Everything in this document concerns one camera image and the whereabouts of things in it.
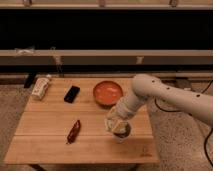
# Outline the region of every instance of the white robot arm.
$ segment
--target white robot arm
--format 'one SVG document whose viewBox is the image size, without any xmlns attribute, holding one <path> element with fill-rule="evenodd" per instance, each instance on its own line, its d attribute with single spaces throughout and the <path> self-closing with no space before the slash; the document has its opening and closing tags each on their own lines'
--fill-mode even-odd
<svg viewBox="0 0 213 171">
<path fill-rule="evenodd" d="M 105 120 L 107 130 L 124 134 L 128 125 L 126 120 L 134 117 L 149 97 L 164 100 L 213 127 L 213 96 L 171 87 L 156 77 L 139 74 L 133 78 L 131 89 L 108 113 Z"/>
</svg>

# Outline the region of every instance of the white bottle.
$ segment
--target white bottle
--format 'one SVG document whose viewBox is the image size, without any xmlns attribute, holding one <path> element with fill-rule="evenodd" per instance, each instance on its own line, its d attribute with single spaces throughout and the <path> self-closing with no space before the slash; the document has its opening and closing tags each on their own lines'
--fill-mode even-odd
<svg viewBox="0 0 213 171">
<path fill-rule="evenodd" d="M 32 97 L 35 100 L 42 100 L 45 95 L 46 89 L 48 88 L 51 81 L 51 75 L 47 75 L 46 78 L 39 78 L 35 84 L 32 92 Z"/>
</svg>

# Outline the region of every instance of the table leg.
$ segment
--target table leg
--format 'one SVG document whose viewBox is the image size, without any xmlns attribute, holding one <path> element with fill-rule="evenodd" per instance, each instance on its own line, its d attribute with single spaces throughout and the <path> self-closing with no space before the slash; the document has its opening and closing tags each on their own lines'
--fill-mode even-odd
<svg viewBox="0 0 213 171">
<path fill-rule="evenodd" d="M 29 166 L 35 169 L 36 171 L 46 171 L 44 168 L 42 168 L 38 164 L 29 164 Z"/>
</svg>

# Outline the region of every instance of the black wall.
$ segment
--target black wall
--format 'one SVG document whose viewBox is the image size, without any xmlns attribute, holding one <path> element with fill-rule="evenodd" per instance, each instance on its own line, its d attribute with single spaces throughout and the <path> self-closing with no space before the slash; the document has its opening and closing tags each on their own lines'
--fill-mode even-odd
<svg viewBox="0 0 213 171">
<path fill-rule="evenodd" d="M 213 49 L 213 11 L 0 10 L 0 49 Z"/>
</svg>

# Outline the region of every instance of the cable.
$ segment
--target cable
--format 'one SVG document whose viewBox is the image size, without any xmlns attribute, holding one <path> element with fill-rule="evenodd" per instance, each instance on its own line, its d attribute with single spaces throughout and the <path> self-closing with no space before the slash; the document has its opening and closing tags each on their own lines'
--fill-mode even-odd
<svg viewBox="0 0 213 171">
<path fill-rule="evenodd" d="M 168 109 L 163 109 L 162 107 L 160 107 L 157 103 L 157 99 L 155 98 L 155 105 L 157 106 L 158 109 L 160 109 L 163 112 L 181 112 L 180 110 L 168 110 Z"/>
<path fill-rule="evenodd" d="M 210 138 L 210 136 L 212 135 L 213 133 L 213 128 L 211 128 L 210 132 L 208 133 L 208 135 L 206 136 L 205 140 L 204 140 L 204 144 L 203 144 L 203 147 L 204 147 L 204 152 L 205 152 L 205 156 L 206 158 L 208 159 L 209 163 L 211 164 L 211 166 L 213 167 L 213 161 L 211 161 L 210 157 L 209 157 L 209 154 L 208 154 L 208 151 L 207 151 L 207 143 L 208 143 L 208 140 Z"/>
<path fill-rule="evenodd" d="M 210 81 L 210 83 L 206 86 L 206 88 L 204 90 L 201 91 L 201 93 L 205 93 L 209 89 L 209 87 L 212 85 L 212 83 L 213 83 L 213 80 Z M 181 112 L 180 110 L 167 110 L 167 109 L 163 109 L 162 107 L 160 107 L 158 105 L 156 98 L 155 98 L 155 105 L 156 105 L 156 107 L 158 109 L 160 109 L 163 112 L 170 112 L 170 113 L 171 112 Z M 208 151 L 207 151 L 207 143 L 208 143 L 208 140 L 209 140 L 210 136 L 212 135 L 212 133 L 213 133 L 213 128 L 211 128 L 210 132 L 206 136 L 206 138 L 204 140 L 203 148 L 204 148 L 204 153 L 205 153 L 205 156 L 206 156 L 207 160 L 209 161 L 210 165 L 213 167 L 213 161 L 210 159 Z"/>
<path fill-rule="evenodd" d="M 204 90 L 202 90 L 201 91 L 201 93 L 205 93 L 208 89 L 209 89 L 209 87 L 212 85 L 212 83 L 213 83 L 213 80 L 211 80 L 210 81 L 210 83 L 206 86 L 206 88 L 204 89 Z M 157 99 L 155 98 L 155 105 L 156 105 L 156 107 L 159 109 L 159 110 L 161 110 L 161 111 L 163 111 L 163 112 L 181 112 L 181 110 L 168 110 L 168 109 L 163 109 L 162 107 L 160 107 L 159 106 L 159 104 L 157 103 Z"/>
<path fill-rule="evenodd" d="M 201 91 L 201 93 L 205 93 L 209 89 L 209 87 L 212 85 L 212 83 L 213 83 L 213 80 L 210 81 L 210 83 L 206 86 L 206 88 L 203 91 Z"/>
</svg>

